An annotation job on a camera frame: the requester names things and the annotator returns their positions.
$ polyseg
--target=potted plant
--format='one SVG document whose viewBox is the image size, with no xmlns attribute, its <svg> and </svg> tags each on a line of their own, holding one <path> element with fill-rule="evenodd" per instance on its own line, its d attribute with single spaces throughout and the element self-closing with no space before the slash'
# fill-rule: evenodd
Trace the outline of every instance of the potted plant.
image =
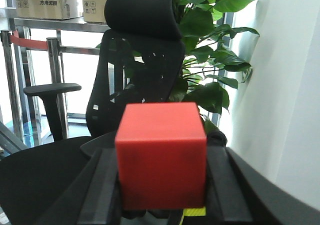
<svg viewBox="0 0 320 225">
<path fill-rule="evenodd" d="M 186 55 L 170 101 L 193 101 L 206 111 L 220 115 L 223 108 L 228 110 L 230 101 L 224 86 L 237 89 L 239 82 L 218 75 L 217 71 L 248 72 L 251 65 L 225 45 L 225 37 L 233 39 L 242 32 L 259 33 L 250 27 L 232 28 L 229 24 L 215 21 L 221 21 L 224 13 L 242 10 L 252 1 L 254 0 L 172 0 Z M 206 115 L 201 116 L 207 133 L 217 129 Z"/>
</svg>

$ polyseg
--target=red cube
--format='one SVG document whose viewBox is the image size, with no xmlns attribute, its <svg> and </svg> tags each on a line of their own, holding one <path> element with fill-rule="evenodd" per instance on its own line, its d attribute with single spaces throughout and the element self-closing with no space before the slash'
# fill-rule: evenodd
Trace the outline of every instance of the red cube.
<svg viewBox="0 0 320 225">
<path fill-rule="evenodd" d="M 195 103 L 128 104 L 115 138 L 123 208 L 203 207 L 206 146 Z"/>
</svg>

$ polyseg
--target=black office chair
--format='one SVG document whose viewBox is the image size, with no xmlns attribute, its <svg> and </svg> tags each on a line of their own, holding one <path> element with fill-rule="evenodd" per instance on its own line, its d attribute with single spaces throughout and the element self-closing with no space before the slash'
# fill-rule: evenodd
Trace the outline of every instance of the black office chair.
<svg viewBox="0 0 320 225">
<path fill-rule="evenodd" d="M 171 6 L 172 0 L 107 0 L 105 16 L 111 29 L 101 41 L 86 110 L 92 136 L 55 141 L 0 161 L 0 205 L 13 225 L 35 223 L 57 200 L 88 163 L 80 146 L 117 130 L 127 103 L 167 100 L 185 56 Z M 24 92 L 52 105 L 58 93 L 78 89 L 77 84 L 56 83 Z M 47 111 L 47 116 L 57 121 L 58 111 L 54 113 Z"/>
</svg>

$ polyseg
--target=metal railing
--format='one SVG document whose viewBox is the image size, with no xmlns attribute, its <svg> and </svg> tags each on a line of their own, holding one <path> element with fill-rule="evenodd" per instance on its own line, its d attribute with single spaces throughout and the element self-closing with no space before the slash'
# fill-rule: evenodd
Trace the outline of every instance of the metal railing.
<svg viewBox="0 0 320 225">
<path fill-rule="evenodd" d="M 99 48 L 89 48 L 89 47 L 75 47 L 75 46 L 62 46 L 58 38 L 47 38 L 46 41 L 37 41 L 26 38 L 19 38 L 17 31 L 2 30 L 1 31 L 1 41 L 3 45 L 4 57 L 5 57 L 5 68 L 7 72 L 7 81 L 10 94 L 10 103 L 12 110 L 12 122 L 15 135 L 22 141 L 24 139 L 23 131 L 23 118 L 21 111 L 21 96 L 18 83 L 16 81 L 17 71 L 14 66 L 13 55 L 12 55 L 12 44 L 19 46 L 24 49 L 24 52 L 35 51 L 47 51 L 49 57 L 49 66 L 51 73 L 52 83 L 64 83 L 64 71 L 62 67 L 62 53 L 72 53 L 72 54 L 85 54 L 85 55 L 99 55 Z M 24 80 L 28 80 L 25 83 L 26 86 L 35 85 L 33 77 L 33 67 L 32 63 L 26 61 L 26 67 L 23 65 Z M 34 145 L 41 144 L 40 138 L 40 114 L 37 103 L 34 98 L 28 98 L 30 112 L 30 120 L 32 124 L 33 140 Z M 68 122 L 67 122 L 67 106 L 66 106 L 66 96 L 65 94 L 60 94 L 57 98 L 57 106 L 59 110 L 63 137 L 68 137 Z"/>
</svg>

